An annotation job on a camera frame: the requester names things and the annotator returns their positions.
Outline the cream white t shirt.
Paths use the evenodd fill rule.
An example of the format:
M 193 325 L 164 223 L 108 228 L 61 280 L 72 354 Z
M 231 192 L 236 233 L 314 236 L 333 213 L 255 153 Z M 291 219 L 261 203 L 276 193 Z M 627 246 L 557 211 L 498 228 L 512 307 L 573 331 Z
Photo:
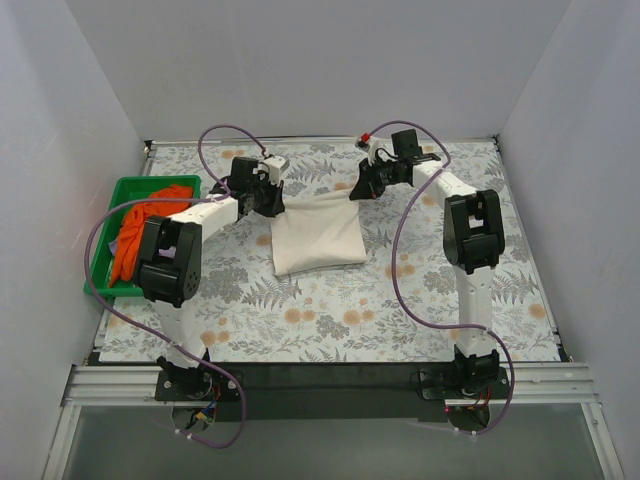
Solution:
M 271 221 L 271 244 L 277 277 L 367 261 L 359 204 L 346 190 L 287 200 Z

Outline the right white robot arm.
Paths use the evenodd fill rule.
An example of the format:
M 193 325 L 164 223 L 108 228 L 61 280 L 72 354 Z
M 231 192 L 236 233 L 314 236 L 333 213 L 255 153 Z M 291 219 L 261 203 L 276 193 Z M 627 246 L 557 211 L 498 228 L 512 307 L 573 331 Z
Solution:
M 416 189 L 396 230 L 392 243 L 391 269 L 396 269 L 400 235 L 414 203 L 428 193 L 443 211 L 442 245 L 455 275 L 458 295 L 458 322 L 438 325 L 411 312 L 400 293 L 397 274 L 392 274 L 394 293 L 401 309 L 417 323 L 437 330 L 458 333 L 450 373 L 442 382 L 464 397 L 487 391 L 499 379 L 499 341 L 493 333 L 492 285 L 505 236 L 499 195 L 478 190 L 447 170 L 451 155 L 426 153 L 414 129 L 391 136 L 393 152 L 388 153 L 370 133 L 356 140 L 366 153 L 359 163 L 359 177 L 349 199 L 375 200 L 387 187 L 407 184 Z

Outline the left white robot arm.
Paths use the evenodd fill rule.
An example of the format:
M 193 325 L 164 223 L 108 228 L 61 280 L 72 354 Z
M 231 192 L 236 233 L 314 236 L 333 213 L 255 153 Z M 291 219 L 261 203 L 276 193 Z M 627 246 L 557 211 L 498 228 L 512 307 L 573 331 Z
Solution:
M 189 399 L 205 398 L 222 378 L 201 364 L 208 351 L 194 323 L 203 244 L 252 212 L 267 218 L 283 213 L 288 166 L 281 156 L 236 157 L 230 174 L 202 201 L 145 221 L 133 279 L 159 316 L 161 333 L 169 338 L 170 350 L 157 363 L 170 385 Z

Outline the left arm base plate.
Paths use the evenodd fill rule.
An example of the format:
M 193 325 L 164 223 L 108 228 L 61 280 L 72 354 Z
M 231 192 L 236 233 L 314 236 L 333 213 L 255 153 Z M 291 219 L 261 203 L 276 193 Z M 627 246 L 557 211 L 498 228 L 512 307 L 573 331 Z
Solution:
M 239 415 L 242 403 L 239 383 L 218 373 L 190 369 L 189 374 L 168 373 L 161 370 L 156 381 L 153 399 L 204 409 L 213 400 L 219 415 Z

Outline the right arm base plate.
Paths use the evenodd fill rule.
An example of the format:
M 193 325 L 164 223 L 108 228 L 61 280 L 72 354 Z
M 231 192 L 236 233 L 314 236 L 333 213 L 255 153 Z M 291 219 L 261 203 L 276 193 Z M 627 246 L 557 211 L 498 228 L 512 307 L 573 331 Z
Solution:
M 504 369 L 500 370 L 497 380 L 491 381 L 488 386 L 482 389 L 459 386 L 454 382 L 451 374 L 443 369 L 419 368 L 414 370 L 409 377 L 409 384 L 418 397 L 423 400 L 505 399 L 510 388 L 510 380 Z

